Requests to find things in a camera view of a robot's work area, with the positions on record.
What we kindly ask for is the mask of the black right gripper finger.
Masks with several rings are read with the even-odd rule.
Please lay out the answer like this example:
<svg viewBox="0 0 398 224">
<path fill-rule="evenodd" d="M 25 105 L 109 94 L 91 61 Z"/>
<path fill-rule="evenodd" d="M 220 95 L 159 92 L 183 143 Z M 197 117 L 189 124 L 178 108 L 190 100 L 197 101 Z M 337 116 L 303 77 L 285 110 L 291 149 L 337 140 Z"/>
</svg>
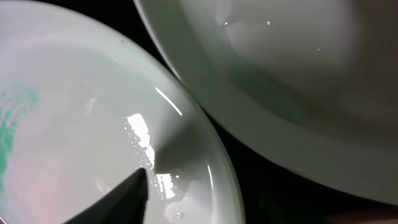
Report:
<svg viewBox="0 0 398 224">
<path fill-rule="evenodd" d="M 148 199 L 147 172 L 140 168 L 65 224 L 143 224 Z"/>
</svg>

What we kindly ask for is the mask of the white plate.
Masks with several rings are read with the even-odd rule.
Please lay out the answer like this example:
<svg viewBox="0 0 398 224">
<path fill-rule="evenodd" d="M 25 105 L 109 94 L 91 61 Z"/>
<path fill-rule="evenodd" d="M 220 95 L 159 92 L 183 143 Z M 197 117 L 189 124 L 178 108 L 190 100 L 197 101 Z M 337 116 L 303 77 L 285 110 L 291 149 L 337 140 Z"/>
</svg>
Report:
<svg viewBox="0 0 398 224">
<path fill-rule="evenodd" d="M 397 0 L 140 0 L 163 59 L 262 157 L 397 203 Z"/>
<path fill-rule="evenodd" d="M 66 223 L 114 195 L 144 223 L 244 223 L 233 165 L 177 79 L 114 29 L 1 2 L 1 222 Z"/>
</svg>

